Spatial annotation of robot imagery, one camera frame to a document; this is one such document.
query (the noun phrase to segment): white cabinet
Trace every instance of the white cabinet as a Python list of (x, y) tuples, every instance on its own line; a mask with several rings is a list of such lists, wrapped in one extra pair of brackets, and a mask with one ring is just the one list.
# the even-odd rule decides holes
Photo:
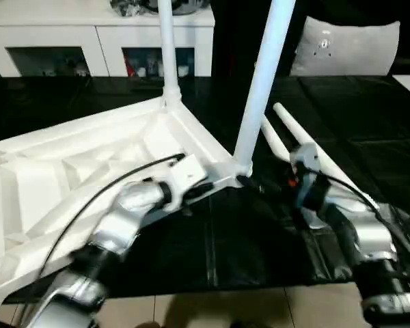
[[(158, 26), (97, 27), (97, 32), (109, 75), (127, 77), (130, 70), (139, 69), (146, 70), (147, 75), (158, 72), (161, 75)], [(213, 27), (174, 27), (174, 37), (180, 75), (209, 77), (213, 59)]]
[[(210, 76), (215, 24), (211, 9), (173, 21), (178, 71)], [(108, 0), (0, 0), (2, 77), (125, 77), (140, 68), (152, 76), (162, 65), (160, 59), (158, 15), (120, 17)]]

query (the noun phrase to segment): white plastic frame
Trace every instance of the white plastic frame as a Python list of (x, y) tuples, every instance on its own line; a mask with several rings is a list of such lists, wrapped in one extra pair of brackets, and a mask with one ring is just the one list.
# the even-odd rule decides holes
[[(97, 190), (116, 176), (177, 152), (194, 154), (214, 193), (239, 187), (254, 151), (295, 0), (273, 0), (236, 152), (231, 156), (180, 101), (172, 9), (159, 0), (165, 86), (162, 97), (0, 141), (0, 304), (35, 279), (64, 227)], [(166, 163), (132, 176), (164, 175)], [(63, 239), (47, 273), (68, 263), (121, 184), (91, 205)]]

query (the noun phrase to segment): white pillow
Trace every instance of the white pillow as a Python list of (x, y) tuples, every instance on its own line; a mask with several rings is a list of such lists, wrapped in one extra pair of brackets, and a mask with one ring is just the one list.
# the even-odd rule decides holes
[(336, 26), (307, 17), (290, 75), (386, 75), (399, 26)]

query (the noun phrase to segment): shelf item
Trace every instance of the shelf item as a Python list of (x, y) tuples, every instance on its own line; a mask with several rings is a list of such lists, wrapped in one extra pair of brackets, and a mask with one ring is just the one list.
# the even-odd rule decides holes
[[(161, 48), (123, 48), (123, 56), (128, 76), (164, 77)], [(194, 77), (194, 49), (177, 48), (176, 64), (179, 77)]]
[[(173, 15), (188, 15), (194, 13), (199, 8), (209, 5), (209, 0), (171, 0)], [(141, 5), (151, 12), (158, 12), (157, 0), (143, 0)]]

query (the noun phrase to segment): black tablecloth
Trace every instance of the black tablecloth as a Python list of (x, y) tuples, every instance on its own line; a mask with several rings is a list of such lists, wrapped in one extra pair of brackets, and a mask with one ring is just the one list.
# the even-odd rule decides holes
[[(162, 86), (161, 80), (127, 78), (0, 79), (0, 139), (153, 98)], [(194, 78), (180, 86), (184, 104), (232, 152), (249, 81)], [(391, 77), (276, 80), (267, 116), (291, 148), (294, 139), (271, 111), (277, 101), (363, 191), (410, 214), (410, 93), (403, 86)], [(254, 176), (278, 180), (281, 170), (261, 135)], [(352, 279), (331, 230), (298, 226), (280, 200), (225, 189), (191, 212), (143, 229), (120, 276), (113, 277), (111, 296)], [(24, 288), (7, 301), (26, 294)]]

